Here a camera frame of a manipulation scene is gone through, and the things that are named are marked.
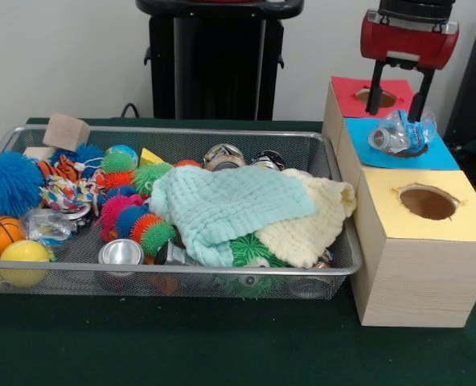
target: wooden cube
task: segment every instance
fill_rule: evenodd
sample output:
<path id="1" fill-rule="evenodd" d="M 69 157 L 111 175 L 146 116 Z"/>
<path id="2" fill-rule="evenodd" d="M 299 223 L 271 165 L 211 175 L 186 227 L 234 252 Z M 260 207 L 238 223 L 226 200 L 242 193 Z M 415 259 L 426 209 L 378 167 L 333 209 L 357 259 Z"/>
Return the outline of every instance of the wooden cube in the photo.
<path id="1" fill-rule="evenodd" d="M 333 145 L 342 180 L 358 187 L 361 161 L 356 155 L 347 129 L 347 118 L 385 118 L 396 109 L 406 109 L 412 102 L 413 90 L 406 80 L 383 80 L 384 98 L 375 116 L 366 113 L 370 80 L 355 80 L 334 76 L 329 83 L 322 134 Z"/>
<path id="2" fill-rule="evenodd" d="M 76 151 L 90 135 L 88 124 L 81 119 L 53 113 L 49 119 L 43 143 L 60 149 Z"/>
<path id="3" fill-rule="evenodd" d="M 361 323 L 465 326 L 476 302 L 476 193 L 463 172 L 364 167 L 357 197 Z"/>

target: orange spiky ball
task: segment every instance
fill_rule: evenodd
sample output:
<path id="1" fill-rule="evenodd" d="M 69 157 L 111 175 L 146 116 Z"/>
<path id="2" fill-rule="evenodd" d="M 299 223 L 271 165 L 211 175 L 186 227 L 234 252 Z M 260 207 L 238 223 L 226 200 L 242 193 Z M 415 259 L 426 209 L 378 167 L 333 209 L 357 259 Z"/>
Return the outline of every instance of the orange spiky ball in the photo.
<path id="1" fill-rule="evenodd" d="M 140 244 L 146 230 L 160 221 L 161 217 L 159 216 L 153 214 L 143 215 L 131 229 L 131 239 Z"/>

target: light blue cloth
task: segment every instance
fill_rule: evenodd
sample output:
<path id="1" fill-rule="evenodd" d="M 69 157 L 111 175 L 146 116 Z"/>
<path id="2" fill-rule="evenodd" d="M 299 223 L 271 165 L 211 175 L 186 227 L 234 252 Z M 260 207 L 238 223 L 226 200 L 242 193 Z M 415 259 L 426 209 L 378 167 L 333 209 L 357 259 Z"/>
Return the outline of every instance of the light blue cloth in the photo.
<path id="1" fill-rule="evenodd" d="M 203 265 L 231 267 L 230 240 L 313 215 L 317 207 L 299 180 L 278 171 L 183 166 L 154 183 L 150 210 L 178 227 L 191 257 Z"/>

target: hole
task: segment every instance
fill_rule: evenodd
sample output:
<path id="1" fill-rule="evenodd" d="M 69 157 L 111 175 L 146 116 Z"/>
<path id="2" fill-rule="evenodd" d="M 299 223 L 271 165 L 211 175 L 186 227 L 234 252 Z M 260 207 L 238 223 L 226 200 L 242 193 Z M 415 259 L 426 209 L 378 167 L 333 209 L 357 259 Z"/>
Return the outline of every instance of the hole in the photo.
<path id="1" fill-rule="evenodd" d="M 360 102 L 364 103 L 365 105 L 368 102 L 368 94 L 370 93 L 369 88 L 364 88 L 363 90 L 359 90 L 356 93 L 356 97 L 359 99 Z M 397 102 L 397 97 L 390 92 L 383 91 L 381 95 L 381 102 L 380 108 L 386 109 L 387 107 L 392 107 Z"/>
<path id="2" fill-rule="evenodd" d="M 424 154 L 426 151 L 428 151 L 428 146 L 424 146 L 424 149 L 419 151 L 418 153 L 389 153 L 390 155 L 397 157 L 397 158 L 415 158 L 415 157 L 420 157 L 422 154 Z"/>
<path id="3" fill-rule="evenodd" d="M 426 185 L 412 185 L 399 189 L 399 197 L 411 213 L 430 220 L 444 220 L 451 217 L 459 205 L 459 201 L 453 196 Z"/>

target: red paper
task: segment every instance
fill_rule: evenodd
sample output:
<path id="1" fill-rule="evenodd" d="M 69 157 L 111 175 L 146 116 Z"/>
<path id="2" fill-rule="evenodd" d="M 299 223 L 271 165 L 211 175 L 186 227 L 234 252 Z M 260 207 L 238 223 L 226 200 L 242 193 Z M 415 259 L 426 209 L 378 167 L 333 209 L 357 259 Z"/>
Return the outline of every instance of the red paper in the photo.
<path id="1" fill-rule="evenodd" d="M 340 78 L 332 76 L 334 94 L 345 118 L 385 118 L 393 110 L 409 111 L 413 99 L 413 90 L 407 80 L 381 80 L 381 88 L 396 98 L 391 107 L 380 108 L 377 115 L 365 111 L 367 105 L 357 96 L 364 88 L 370 88 L 371 80 Z"/>

